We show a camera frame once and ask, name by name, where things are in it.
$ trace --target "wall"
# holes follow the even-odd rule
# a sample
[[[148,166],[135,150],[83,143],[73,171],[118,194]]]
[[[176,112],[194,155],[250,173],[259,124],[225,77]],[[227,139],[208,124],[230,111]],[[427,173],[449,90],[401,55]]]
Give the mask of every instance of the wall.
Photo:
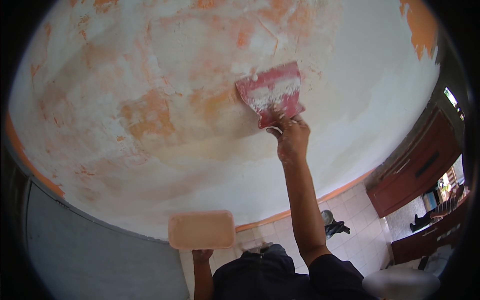
[[[321,197],[411,129],[438,78],[435,37],[417,1],[59,1],[7,129],[45,184],[113,225],[166,238],[175,212],[255,222],[288,198],[276,141],[234,81],[298,61]]]
[[[55,299],[187,299],[177,250],[87,220],[32,184],[32,265]]]

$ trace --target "man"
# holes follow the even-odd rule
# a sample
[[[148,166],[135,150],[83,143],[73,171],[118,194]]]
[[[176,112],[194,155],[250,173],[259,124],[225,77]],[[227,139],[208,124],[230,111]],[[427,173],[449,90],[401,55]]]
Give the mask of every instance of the man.
[[[433,222],[435,218],[442,218],[456,210],[456,208],[466,199],[466,197],[462,198],[464,189],[464,185],[460,185],[455,192],[450,194],[450,197],[448,197],[447,201],[444,201],[436,208],[427,212],[423,217],[419,218],[417,215],[415,215],[415,224],[410,223],[410,230],[412,230],[412,232],[420,230]]]
[[[195,300],[210,299],[376,299],[361,286],[363,276],[349,261],[331,254],[315,196],[306,154],[310,129],[300,117],[289,119],[272,108],[279,128],[268,128],[278,140],[292,215],[293,233],[309,275],[296,274],[285,249],[274,244],[262,253],[245,252],[212,277],[213,250],[194,250]]]

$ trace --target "white wall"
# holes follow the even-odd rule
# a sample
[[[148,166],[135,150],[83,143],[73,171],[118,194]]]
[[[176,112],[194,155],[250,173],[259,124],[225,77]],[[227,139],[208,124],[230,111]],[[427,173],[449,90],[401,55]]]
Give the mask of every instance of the white wall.
[[[52,9],[9,114],[26,156],[68,202],[159,238],[176,212],[259,221],[288,198],[276,141],[238,98],[237,78],[298,61],[317,197],[382,163],[438,78],[436,53],[419,60],[399,1],[227,2]]]

